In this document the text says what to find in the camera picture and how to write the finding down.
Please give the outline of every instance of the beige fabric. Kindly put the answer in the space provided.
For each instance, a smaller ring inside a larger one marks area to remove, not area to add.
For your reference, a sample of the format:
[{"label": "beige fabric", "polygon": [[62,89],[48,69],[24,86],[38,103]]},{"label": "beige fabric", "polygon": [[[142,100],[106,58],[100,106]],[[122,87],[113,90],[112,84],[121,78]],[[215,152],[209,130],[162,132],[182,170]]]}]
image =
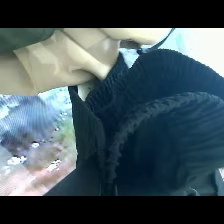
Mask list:
[{"label": "beige fabric", "polygon": [[103,80],[116,62],[120,40],[155,44],[170,28],[66,28],[46,41],[0,56],[0,93],[36,95],[53,88]]}]

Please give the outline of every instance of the black knit hat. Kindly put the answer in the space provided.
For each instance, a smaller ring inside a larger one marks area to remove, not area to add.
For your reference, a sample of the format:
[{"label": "black knit hat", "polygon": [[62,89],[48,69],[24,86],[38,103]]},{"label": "black knit hat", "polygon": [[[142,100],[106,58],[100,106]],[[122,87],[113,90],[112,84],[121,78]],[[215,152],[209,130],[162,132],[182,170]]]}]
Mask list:
[{"label": "black knit hat", "polygon": [[171,50],[142,55],[129,71],[122,60],[86,99],[92,121],[81,127],[76,117],[91,145],[77,139],[78,153],[98,152],[107,190],[173,194],[224,166],[223,78]]}]

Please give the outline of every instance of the beige sleeve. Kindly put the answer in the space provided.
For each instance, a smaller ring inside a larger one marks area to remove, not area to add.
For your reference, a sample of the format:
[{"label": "beige sleeve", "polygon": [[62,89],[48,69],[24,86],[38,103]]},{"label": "beige sleeve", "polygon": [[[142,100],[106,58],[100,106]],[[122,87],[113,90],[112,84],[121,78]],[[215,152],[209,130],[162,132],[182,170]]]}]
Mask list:
[{"label": "beige sleeve", "polygon": [[103,80],[116,62],[120,40],[153,44],[170,29],[66,28],[46,41],[0,56],[0,93],[36,95],[53,88]]}]

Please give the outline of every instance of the ribbed black fabric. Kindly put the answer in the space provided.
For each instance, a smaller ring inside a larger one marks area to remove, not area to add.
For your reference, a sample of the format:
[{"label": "ribbed black fabric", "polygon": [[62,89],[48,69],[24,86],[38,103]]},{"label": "ribbed black fabric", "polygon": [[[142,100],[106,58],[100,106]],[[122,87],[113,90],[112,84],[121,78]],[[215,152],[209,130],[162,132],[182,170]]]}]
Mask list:
[{"label": "ribbed black fabric", "polygon": [[98,152],[120,195],[187,191],[224,166],[223,98],[223,78],[178,52],[151,51],[128,71],[120,55],[85,104],[74,100],[78,154]]}]

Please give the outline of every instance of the person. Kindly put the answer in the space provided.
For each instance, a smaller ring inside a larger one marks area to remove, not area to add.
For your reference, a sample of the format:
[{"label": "person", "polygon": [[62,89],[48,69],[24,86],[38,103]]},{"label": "person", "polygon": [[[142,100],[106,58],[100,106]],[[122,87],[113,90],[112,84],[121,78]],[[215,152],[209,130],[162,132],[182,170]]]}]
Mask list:
[{"label": "person", "polygon": [[130,69],[118,52],[120,40],[155,44],[170,31],[63,29],[2,55],[4,94],[69,86],[77,169],[46,195],[222,194],[223,78],[171,50]]}]

